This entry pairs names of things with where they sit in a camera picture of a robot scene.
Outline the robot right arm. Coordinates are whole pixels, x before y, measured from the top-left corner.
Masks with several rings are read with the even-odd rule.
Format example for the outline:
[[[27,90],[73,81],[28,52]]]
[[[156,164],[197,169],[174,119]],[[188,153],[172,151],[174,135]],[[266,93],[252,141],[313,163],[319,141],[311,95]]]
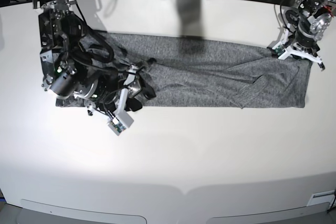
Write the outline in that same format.
[[[84,107],[88,115],[102,113],[114,119],[137,111],[137,96],[155,98],[154,89],[141,77],[152,62],[121,61],[105,37],[93,30],[77,0],[32,0],[38,16],[42,88],[56,97],[59,107]]]

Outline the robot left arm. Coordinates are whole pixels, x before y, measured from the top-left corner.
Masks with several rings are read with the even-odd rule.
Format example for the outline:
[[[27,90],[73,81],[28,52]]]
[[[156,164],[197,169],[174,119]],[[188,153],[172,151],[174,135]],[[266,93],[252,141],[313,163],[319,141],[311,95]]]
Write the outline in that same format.
[[[325,69],[318,55],[318,41],[335,16],[335,0],[295,0],[285,12],[280,10],[283,33],[269,50],[274,57],[305,59]]]

